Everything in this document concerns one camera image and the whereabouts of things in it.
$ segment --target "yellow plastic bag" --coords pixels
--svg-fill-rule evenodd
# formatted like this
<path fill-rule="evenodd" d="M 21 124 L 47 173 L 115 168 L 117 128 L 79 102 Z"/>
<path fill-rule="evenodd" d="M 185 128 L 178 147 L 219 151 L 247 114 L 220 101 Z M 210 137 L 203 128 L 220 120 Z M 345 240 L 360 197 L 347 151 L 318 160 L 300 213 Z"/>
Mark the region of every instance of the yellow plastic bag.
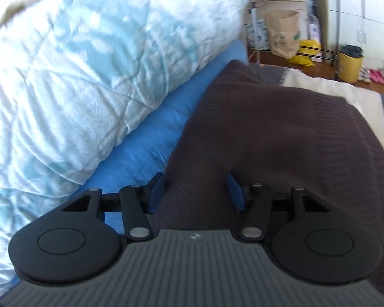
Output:
<path fill-rule="evenodd" d="M 300 41 L 300 46 L 307 46 L 307 47 L 313 47 L 313 48 L 322 48 L 322 44 L 319 44 L 315 40 L 302 40 Z M 310 48 L 302 48 L 300 47 L 298 50 L 299 53 L 304 54 L 313 54 L 316 55 L 320 51 Z M 294 57 L 288 59 L 289 63 L 295 63 L 295 64 L 301 64 L 302 66 L 314 66 L 313 61 L 308 56 L 302 56 L 302 55 L 295 55 Z"/>

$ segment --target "round black disc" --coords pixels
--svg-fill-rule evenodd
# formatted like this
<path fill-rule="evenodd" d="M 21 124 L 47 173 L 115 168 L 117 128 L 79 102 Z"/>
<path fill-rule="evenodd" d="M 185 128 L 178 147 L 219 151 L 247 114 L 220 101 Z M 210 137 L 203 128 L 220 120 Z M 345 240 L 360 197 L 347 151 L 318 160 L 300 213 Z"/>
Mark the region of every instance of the round black disc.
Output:
<path fill-rule="evenodd" d="M 119 235 L 85 213 L 43 216 L 14 235 L 8 246 L 18 275 L 31 282 L 66 284 L 105 271 L 119 256 Z"/>
<path fill-rule="evenodd" d="M 327 215 L 288 223 L 275 234 L 270 249 L 283 268 L 322 284 L 367 277 L 382 255 L 381 244 L 366 229 Z"/>

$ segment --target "white quilted blanket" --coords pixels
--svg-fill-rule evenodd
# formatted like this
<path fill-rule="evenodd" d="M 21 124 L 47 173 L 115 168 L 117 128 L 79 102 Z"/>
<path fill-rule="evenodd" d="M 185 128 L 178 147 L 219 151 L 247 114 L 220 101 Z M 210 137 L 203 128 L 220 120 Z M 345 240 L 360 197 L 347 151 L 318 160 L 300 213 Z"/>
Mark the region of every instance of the white quilted blanket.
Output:
<path fill-rule="evenodd" d="M 0 28 L 0 295 L 12 235 L 235 40 L 246 3 L 42 0 Z"/>

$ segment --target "gray ribbed pad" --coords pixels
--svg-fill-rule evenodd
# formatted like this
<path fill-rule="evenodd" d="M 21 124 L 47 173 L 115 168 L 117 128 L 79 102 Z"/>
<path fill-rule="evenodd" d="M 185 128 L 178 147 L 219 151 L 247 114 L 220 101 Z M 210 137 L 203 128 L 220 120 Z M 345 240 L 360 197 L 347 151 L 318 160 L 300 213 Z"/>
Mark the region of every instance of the gray ribbed pad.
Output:
<path fill-rule="evenodd" d="M 368 281 L 343 287 L 303 283 L 277 268 L 257 244 L 230 231 L 171 231 L 127 247 L 100 276 L 67 287 L 22 282 L 5 307 L 384 306 Z"/>

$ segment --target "blue pad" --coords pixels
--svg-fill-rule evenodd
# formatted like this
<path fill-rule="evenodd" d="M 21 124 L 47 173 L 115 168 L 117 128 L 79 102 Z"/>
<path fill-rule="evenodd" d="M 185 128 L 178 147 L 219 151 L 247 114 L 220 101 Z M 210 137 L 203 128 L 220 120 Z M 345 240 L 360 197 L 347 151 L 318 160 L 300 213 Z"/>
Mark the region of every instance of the blue pad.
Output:
<path fill-rule="evenodd" d="M 234 176 L 229 173 L 227 177 L 228 191 L 234 208 L 237 211 L 243 212 L 246 210 L 246 199 L 243 194 L 242 187 L 236 181 Z"/>
<path fill-rule="evenodd" d="M 152 187 L 150 199 L 148 202 L 148 206 L 150 208 L 150 213 L 154 214 L 159 206 L 159 202 L 161 202 L 162 197 L 165 193 L 165 175 L 162 174 L 158 181 L 155 182 Z"/>

